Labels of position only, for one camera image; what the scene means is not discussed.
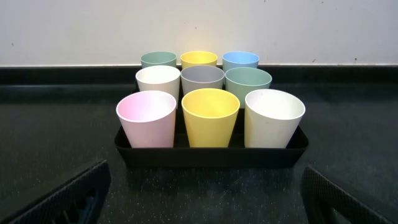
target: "cup rim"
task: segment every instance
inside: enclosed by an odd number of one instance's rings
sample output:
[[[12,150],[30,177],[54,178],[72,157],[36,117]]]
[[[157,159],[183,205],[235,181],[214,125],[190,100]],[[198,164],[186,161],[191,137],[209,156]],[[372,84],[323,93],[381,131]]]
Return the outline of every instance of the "cup rim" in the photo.
[[[204,63],[216,62],[216,61],[218,60],[217,54],[214,54],[213,52],[207,52],[207,51],[204,51],[204,50],[194,50],[194,51],[191,51],[191,52],[185,52],[184,54],[181,54],[181,56],[180,56],[181,61],[188,62],[188,63],[192,63],[192,64],[198,64],[198,65],[203,64],[203,62],[190,62],[190,61],[188,61],[188,60],[182,59],[182,57],[183,57],[184,55],[186,55],[186,54],[192,54],[192,53],[207,53],[207,54],[212,54],[212,55],[216,56],[216,60],[212,60],[212,61],[209,60],[208,62],[204,62]]]
[[[271,79],[269,80],[269,82],[266,82],[266,83],[263,83],[263,84],[258,84],[258,85],[247,85],[247,84],[243,84],[243,83],[238,83],[238,82],[232,81],[231,79],[229,79],[229,78],[227,77],[227,74],[228,74],[229,71],[231,71],[231,70],[237,70],[237,69],[259,70],[259,71],[262,71],[263,73],[265,73],[266,75],[268,75]],[[272,82],[272,75],[271,75],[270,73],[268,73],[268,72],[266,72],[266,71],[264,71],[264,70],[258,69],[258,68],[237,67],[237,68],[231,68],[231,69],[229,69],[228,71],[226,71],[226,73],[225,73],[225,79],[227,79],[227,80],[229,80],[229,81],[231,81],[231,82],[233,82],[233,83],[235,83],[235,84],[242,85],[242,86],[263,86],[263,85],[266,85],[266,84],[270,84],[270,83]]]
[[[142,59],[143,56],[148,55],[148,54],[153,54],[153,53],[169,53],[169,54],[173,54],[173,55],[174,55],[174,58],[173,58],[172,60],[169,60],[169,61],[166,61],[166,62],[159,62],[159,63],[147,62],[147,61],[145,61],[145,60]],[[173,53],[173,52],[158,51],[158,52],[148,52],[148,53],[142,55],[141,58],[140,58],[140,61],[141,61],[141,62],[148,63],[148,64],[152,64],[152,65],[157,65],[157,64],[160,64],[160,63],[169,63],[169,62],[172,62],[172,61],[174,61],[174,60],[176,60],[176,59],[177,59],[177,55],[176,55],[175,53]]]
[[[210,67],[210,68],[215,68],[215,69],[221,70],[221,71],[223,72],[223,76],[222,76],[220,79],[215,80],[215,81],[211,81],[211,82],[196,82],[196,81],[189,80],[189,79],[187,79],[187,78],[185,78],[185,77],[182,76],[182,72],[183,72],[184,70],[190,69],[190,68],[191,68],[191,69],[194,69],[195,67]],[[215,82],[218,82],[218,81],[223,80],[223,79],[225,78],[225,72],[224,72],[222,69],[220,69],[220,68],[218,68],[218,67],[216,67],[216,66],[211,66],[211,65],[195,65],[195,66],[191,66],[191,67],[188,67],[188,68],[184,68],[184,69],[181,71],[181,75],[180,75],[180,76],[181,76],[182,79],[184,79],[184,80],[186,80],[186,81],[189,81],[189,82],[200,83],[200,84],[209,84],[209,83],[215,83]]]
[[[238,107],[237,107],[236,110],[234,110],[232,113],[227,114],[227,115],[225,115],[225,116],[218,116],[218,117],[201,116],[201,115],[192,113],[191,111],[189,111],[188,109],[186,109],[186,107],[185,107],[185,105],[184,105],[184,103],[183,103],[185,97],[188,96],[190,93],[194,93],[194,92],[196,92],[196,91],[203,91],[203,90],[216,90],[216,91],[223,91],[223,92],[226,92],[227,94],[230,94],[230,95],[232,95],[232,96],[234,97],[234,99],[238,102]],[[232,94],[232,93],[230,93],[230,92],[228,92],[228,91],[226,91],[226,90],[219,90],[219,89],[215,89],[215,88],[202,88],[202,89],[193,90],[193,91],[187,93],[187,94],[182,98],[182,100],[181,100],[181,105],[182,105],[182,108],[183,108],[184,111],[186,111],[187,113],[189,113],[189,114],[191,114],[191,115],[193,115],[193,116],[196,116],[196,117],[199,117],[199,118],[205,118],[205,119],[220,119],[220,118],[226,118],[226,117],[228,117],[228,116],[231,116],[231,115],[235,114],[235,113],[240,109],[240,107],[241,107],[241,102],[239,101],[238,97],[236,97],[234,94]]]
[[[144,94],[145,92],[157,92],[157,93],[161,93],[161,94],[164,94],[164,95],[167,95],[167,96],[173,98],[174,107],[171,109],[171,111],[167,112],[167,114],[166,114],[165,116],[162,116],[161,118],[157,118],[157,119],[148,120],[148,121],[136,121],[136,120],[133,120],[133,119],[127,119],[127,118],[125,118],[125,117],[123,117],[123,116],[121,116],[121,115],[119,114],[119,105],[120,105],[125,99],[127,99],[127,98],[129,98],[129,97],[132,97],[133,95]],[[139,91],[139,92],[137,92],[137,93],[133,93],[133,94],[130,94],[130,95],[124,97],[124,98],[118,103],[118,105],[116,106],[116,114],[118,115],[119,118],[121,118],[121,119],[123,119],[123,120],[125,120],[125,121],[128,121],[128,122],[132,122],[132,123],[149,123],[149,122],[158,121],[158,120],[160,120],[160,119],[163,119],[163,118],[167,117],[170,113],[172,113],[172,112],[176,109],[176,107],[177,107],[177,101],[175,100],[174,96],[171,95],[170,93],[166,93],[166,92],[164,92],[164,91],[159,91],[159,90],[147,90],[147,91]]]
[[[225,56],[226,54],[230,54],[230,53],[245,53],[245,54],[251,54],[251,55],[256,56],[256,57],[257,57],[257,60],[255,60],[255,61],[253,61],[253,62],[248,62],[248,63],[233,62],[233,61],[230,61],[230,60],[227,60],[227,59],[224,58],[224,56]],[[223,60],[225,60],[226,62],[238,64],[238,65],[247,65],[247,64],[250,64],[250,63],[256,63],[256,62],[260,61],[260,57],[259,57],[258,55],[256,55],[255,53],[252,53],[252,52],[246,52],[246,51],[236,50],[236,51],[226,52],[225,54],[223,54]]]
[[[150,70],[150,69],[159,68],[159,67],[167,67],[167,68],[171,68],[171,70],[177,70],[177,71],[178,71],[178,75],[177,75],[174,79],[172,79],[172,80],[170,80],[170,81],[167,81],[167,82],[162,82],[162,83],[144,82],[143,80],[141,80],[140,78],[138,78],[138,74],[140,74],[143,70],[145,70],[145,69],[146,69],[146,70]],[[146,83],[146,84],[151,84],[151,85],[161,85],[161,84],[170,83],[170,82],[173,82],[173,81],[175,81],[176,79],[180,78],[180,76],[181,76],[181,71],[180,71],[178,68],[175,68],[175,67],[172,67],[172,66],[167,66],[167,65],[154,65],[154,66],[142,68],[142,69],[140,69],[140,70],[136,73],[136,79],[137,79],[138,81],[140,81],[140,82],[142,82],[142,83]]]
[[[298,115],[298,116],[296,116],[296,117],[289,118],[289,119],[273,118],[273,117],[271,117],[271,116],[266,116],[266,115],[264,115],[264,114],[260,114],[260,113],[258,113],[256,110],[254,110],[253,107],[251,107],[251,105],[248,103],[248,96],[249,96],[250,94],[256,92],[256,91],[277,91],[277,92],[279,92],[279,93],[287,94],[287,95],[291,96],[292,98],[295,98],[296,100],[298,100],[298,102],[301,103],[301,105],[303,106],[303,113],[301,113],[300,115]],[[285,91],[280,91],[280,90],[275,90],[275,89],[260,89],[260,90],[253,90],[253,91],[249,92],[249,93],[246,95],[246,97],[244,98],[244,104],[245,104],[245,108],[249,108],[251,111],[255,112],[256,114],[258,114],[258,115],[260,115],[260,116],[267,117],[267,118],[271,118],[271,119],[275,119],[275,120],[279,120],[279,121],[291,121],[291,120],[297,119],[297,118],[299,118],[299,117],[302,117],[302,116],[305,114],[305,105],[304,105],[304,103],[303,103],[298,97],[296,97],[295,95],[292,95],[292,94],[290,94],[290,93],[287,93],[287,92],[285,92]]]

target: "cup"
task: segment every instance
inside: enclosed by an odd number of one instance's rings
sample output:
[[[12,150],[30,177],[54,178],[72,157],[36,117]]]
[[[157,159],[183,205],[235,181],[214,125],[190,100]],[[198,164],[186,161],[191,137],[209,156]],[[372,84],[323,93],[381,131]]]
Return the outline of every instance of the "cup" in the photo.
[[[225,90],[204,88],[182,98],[190,147],[228,147],[239,100]]]
[[[244,108],[244,98],[253,90],[269,88],[272,77],[257,68],[232,68],[225,73],[226,91],[233,93]]]
[[[197,65],[181,71],[181,83],[184,95],[201,88],[223,88],[224,71],[209,66]]]
[[[155,65],[139,70],[136,74],[140,91],[159,90],[170,93],[178,102],[181,72],[166,65]]]
[[[172,52],[151,52],[141,57],[142,68],[154,65],[177,66],[177,56]]]
[[[217,55],[211,52],[193,51],[181,55],[182,69],[195,65],[217,65]]]
[[[162,91],[140,91],[116,107],[131,147],[173,147],[175,98]]]
[[[301,100],[279,90],[254,90],[245,104],[246,147],[285,148],[305,113]]]
[[[259,57],[250,52],[228,52],[223,55],[223,70],[228,71],[231,68],[250,67],[257,68]]]

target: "blue cup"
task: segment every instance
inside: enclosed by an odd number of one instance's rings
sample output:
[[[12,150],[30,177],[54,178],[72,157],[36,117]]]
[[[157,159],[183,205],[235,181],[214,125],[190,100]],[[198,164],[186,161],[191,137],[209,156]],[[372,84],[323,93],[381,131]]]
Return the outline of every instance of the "blue cup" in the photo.
[[[250,67],[257,68],[259,57],[250,52],[228,52],[223,55],[223,70],[227,72],[231,68]]]

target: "yellow cup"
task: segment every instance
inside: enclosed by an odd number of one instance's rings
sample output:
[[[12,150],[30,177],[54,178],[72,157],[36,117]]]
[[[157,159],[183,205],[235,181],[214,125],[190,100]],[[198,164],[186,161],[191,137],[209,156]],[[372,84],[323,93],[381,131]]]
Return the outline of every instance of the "yellow cup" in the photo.
[[[211,52],[194,51],[181,55],[182,69],[195,65],[217,65],[217,55]]]
[[[239,100],[232,93],[204,88],[182,98],[190,147],[228,147]]]

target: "black table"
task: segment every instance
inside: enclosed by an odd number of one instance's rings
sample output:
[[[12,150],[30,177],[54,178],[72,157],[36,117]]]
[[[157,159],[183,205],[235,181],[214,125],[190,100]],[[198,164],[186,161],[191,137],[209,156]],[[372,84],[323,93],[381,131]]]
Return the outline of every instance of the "black table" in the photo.
[[[307,223],[299,192],[316,164],[398,207],[398,85],[273,83],[306,106],[310,140],[291,169],[127,170],[113,139],[134,85],[0,87],[0,199],[94,158],[112,183],[98,223]]]

